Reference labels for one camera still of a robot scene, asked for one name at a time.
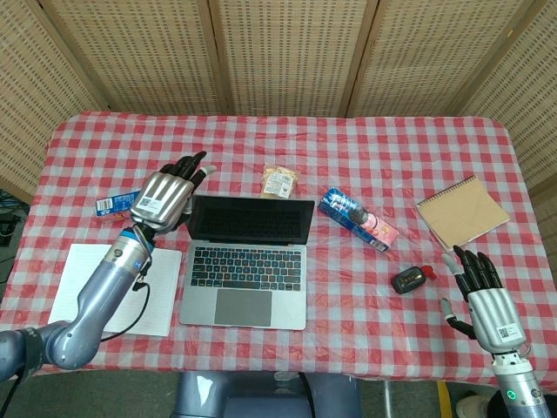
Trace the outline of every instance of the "table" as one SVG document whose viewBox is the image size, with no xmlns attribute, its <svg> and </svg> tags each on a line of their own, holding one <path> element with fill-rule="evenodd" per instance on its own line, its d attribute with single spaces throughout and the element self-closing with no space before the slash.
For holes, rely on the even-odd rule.
<svg viewBox="0 0 557 418">
<path fill-rule="evenodd" d="M 95 215 L 96 199 L 141 188 L 153 171 L 206 150 L 218 172 L 199 193 L 257 196 L 265 165 L 299 172 L 294 197 L 337 186 L 400 230 L 379 253 L 316 209 L 307 244 L 307 328 L 290 332 L 178 322 L 167 338 L 126 335 L 89 368 L 303 370 L 366 378 L 494 383 L 490 356 L 456 334 L 440 298 L 467 318 L 441 247 L 415 204 L 476 174 L 511 221 L 467 248 L 490 255 L 513 296 L 541 385 L 557 390 L 557 293 L 507 131 L 485 118 L 150 117 L 86 112 L 53 134 L 2 303 L 2 329 L 47 323 L 70 244 L 111 243 L 126 225 Z M 158 246 L 188 249 L 181 227 Z M 439 278 L 396 294 L 391 277 L 431 264 Z M 185 271 L 185 257 L 181 274 Z M 148 276 L 153 286 L 156 274 Z M 56 371 L 45 367 L 45 372 Z"/>
</svg>

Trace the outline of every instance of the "shoe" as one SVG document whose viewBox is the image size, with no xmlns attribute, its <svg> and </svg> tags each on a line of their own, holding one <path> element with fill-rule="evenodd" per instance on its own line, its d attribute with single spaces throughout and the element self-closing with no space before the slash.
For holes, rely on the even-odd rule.
<svg viewBox="0 0 557 418">
<path fill-rule="evenodd" d="M 456 404 L 456 415 L 459 418 L 487 418 L 489 398 L 477 394 L 461 399 Z"/>
</svg>

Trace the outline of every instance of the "blue box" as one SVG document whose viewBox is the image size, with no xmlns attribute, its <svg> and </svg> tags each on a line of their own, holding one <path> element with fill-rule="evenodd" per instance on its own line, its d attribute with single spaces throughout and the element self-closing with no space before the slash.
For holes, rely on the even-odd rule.
<svg viewBox="0 0 557 418">
<path fill-rule="evenodd" d="M 97 216 L 108 216 L 110 219 L 127 219 L 134 200 L 141 191 L 118 194 L 106 199 L 97 200 Z"/>
<path fill-rule="evenodd" d="M 396 228 L 369 213 L 356 200 L 334 187 L 323 196 L 319 209 L 382 253 L 391 247 L 399 234 Z"/>
</svg>

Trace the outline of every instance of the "laptop screen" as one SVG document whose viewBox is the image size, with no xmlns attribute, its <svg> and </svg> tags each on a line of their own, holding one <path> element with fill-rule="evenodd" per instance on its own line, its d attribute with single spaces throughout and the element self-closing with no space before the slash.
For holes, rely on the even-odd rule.
<svg viewBox="0 0 557 418">
<path fill-rule="evenodd" d="M 193 196 L 188 230 L 193 239 L 246 244 L 305 244 L 311 200 Z"/>
</svg>

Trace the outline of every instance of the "brown notebook cover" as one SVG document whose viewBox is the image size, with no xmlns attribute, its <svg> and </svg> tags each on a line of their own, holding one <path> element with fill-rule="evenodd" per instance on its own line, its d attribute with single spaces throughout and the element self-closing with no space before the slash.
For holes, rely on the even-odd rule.
<svg viewBox="0 0 557 418">
<path fill-rule="evenodd" d="M 417 207 L 445 251 L 510 220 L 476 176 L 419 202 Z"/>
</svg>

